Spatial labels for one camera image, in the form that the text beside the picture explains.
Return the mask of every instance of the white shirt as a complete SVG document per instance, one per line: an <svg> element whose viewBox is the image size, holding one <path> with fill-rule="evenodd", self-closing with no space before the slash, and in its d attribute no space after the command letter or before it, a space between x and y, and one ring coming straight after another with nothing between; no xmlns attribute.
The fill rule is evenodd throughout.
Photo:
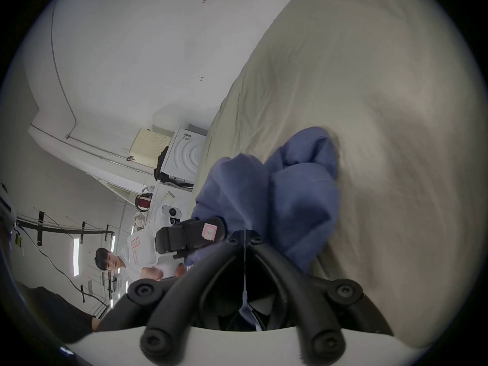
<svg viewBox="0 0 488 366"><path fill-rule="evenodd" d="M124 247L119 255L120 259L125 264L125 272L132 281L141 279L141 270L143 267L155 267L162 271L163 278L175 276L176 268L183 263L182 259L173 259L172 256L163 256L159 259L158 264L155 265L131 265L128 258L128 246Z"/></svg>

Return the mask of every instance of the pink label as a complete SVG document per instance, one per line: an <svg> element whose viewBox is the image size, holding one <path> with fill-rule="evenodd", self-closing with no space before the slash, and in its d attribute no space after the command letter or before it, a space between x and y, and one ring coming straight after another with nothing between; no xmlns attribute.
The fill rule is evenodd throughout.
<svg viewBox="0 0 488 366"><path fill-rule="evenodd" d="M204 229L202 231L202 237L205 240L214 241L216 234L217 234L217 227L215 225L210 224L210 223L205 223Z"/></svg>
<svg viewBox="0 0 488 366"><path fill-rule="evenodd" d="M132 246L132 249L134 249L135 247L138 247L140 243L141 241L139 240L139 237L136 237L130 242L130 245Z"/></svg>

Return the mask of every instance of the pegboard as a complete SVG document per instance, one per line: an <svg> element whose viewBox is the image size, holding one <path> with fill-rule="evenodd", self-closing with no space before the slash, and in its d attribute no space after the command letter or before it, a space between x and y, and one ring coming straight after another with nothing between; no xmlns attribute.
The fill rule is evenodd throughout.
<svg viewBox="0 0 488 366"><path fill-rule="evenodd" d="M171 136L140 129L130 147L129 155L139 164L156 168L159 155L170 142Z"/></svg>

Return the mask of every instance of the bed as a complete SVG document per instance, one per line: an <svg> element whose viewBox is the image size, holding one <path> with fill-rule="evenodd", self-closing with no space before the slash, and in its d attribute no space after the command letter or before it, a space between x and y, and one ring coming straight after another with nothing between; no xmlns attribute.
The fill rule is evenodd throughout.
<svg viewBox="0 0 488 366"><path fill-rule="evenodd" d="M213 120L193 198L218 158L325 128L341 207L313 274L356 280L400 340L430 345L485 258L487 104L434 0L291 0Z"/></svg>

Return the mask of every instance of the blue cloth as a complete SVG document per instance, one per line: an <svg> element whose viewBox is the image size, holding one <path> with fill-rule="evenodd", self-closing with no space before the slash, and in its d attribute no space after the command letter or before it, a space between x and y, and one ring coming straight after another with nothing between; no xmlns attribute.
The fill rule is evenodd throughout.
<svg viewBox="0 0 488 366"><path fill-rule="evenodd" d="M219 159L192 217L224 218L228 233L252 229L303 272L332 234L339 211L337 159L325 130L299 131L263 164L250 155ZM186 258L191 265L217 245Z"/></svg>

